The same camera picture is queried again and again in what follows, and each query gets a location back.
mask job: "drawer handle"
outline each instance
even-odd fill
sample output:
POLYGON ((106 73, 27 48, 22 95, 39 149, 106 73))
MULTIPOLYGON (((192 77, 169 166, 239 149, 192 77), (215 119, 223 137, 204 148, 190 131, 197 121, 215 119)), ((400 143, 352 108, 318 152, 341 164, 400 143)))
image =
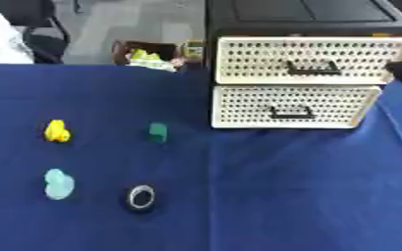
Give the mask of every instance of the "drawer handle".
POLYGON ((290 75, 341 75, 341 70, 334 61, 328 61, 329 69, 313 70, 313 69, 297 69, 291 61, 286 62, 288 66, 288 73, 290 75))
POLYGON ((300 105, 299 107, 303 108, 306 114, 279 114, 277 108, 272 106, 270 107, 271 118, 274 120, 311 120, 316 117, 309 106, 300 105))

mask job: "green cube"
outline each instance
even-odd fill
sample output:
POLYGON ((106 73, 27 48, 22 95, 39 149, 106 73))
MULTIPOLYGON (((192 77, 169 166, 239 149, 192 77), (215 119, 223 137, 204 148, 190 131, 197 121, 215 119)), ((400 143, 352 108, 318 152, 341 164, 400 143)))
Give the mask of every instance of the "green cube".
POLYGON ((151 123, 149 136, 156 142, 165 143, 168 140, 168 127, 162 123, 151 123))

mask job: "office chair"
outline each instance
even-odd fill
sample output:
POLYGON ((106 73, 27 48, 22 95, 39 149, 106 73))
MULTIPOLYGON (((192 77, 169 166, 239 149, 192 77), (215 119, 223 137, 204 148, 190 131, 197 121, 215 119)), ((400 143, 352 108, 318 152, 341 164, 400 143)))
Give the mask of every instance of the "office chair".
POLYGON ((0 0, 0 13, 11 25, 24 26, 23 40, 33 51, 35 63, 62 64, 70 36, 55 15, 51 0, 0 0), (34 34, 39 27, 55 27, 62 38, 34 34))

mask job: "white drawer unit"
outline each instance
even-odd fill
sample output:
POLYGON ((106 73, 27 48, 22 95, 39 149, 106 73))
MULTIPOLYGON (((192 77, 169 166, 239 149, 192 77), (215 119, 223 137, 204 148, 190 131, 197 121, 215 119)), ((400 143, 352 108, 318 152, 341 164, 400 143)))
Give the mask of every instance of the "white drawer unit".
POLYGON ((216 86, 216 128, 352 128, 381 90, 377 86, 216 86))
POLYGON ((402 37, 221 37, 217 84, 386 84, 402 37))

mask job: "floor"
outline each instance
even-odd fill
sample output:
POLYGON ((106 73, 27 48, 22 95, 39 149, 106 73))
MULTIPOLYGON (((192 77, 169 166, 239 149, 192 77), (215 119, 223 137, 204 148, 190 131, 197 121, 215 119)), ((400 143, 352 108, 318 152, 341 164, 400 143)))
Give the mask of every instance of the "floor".
POLYGON ((111 64, 115 39, 181 43, 204 37, 202 0, 55 0, 60 21, 72 36, 66 64, 111 64))

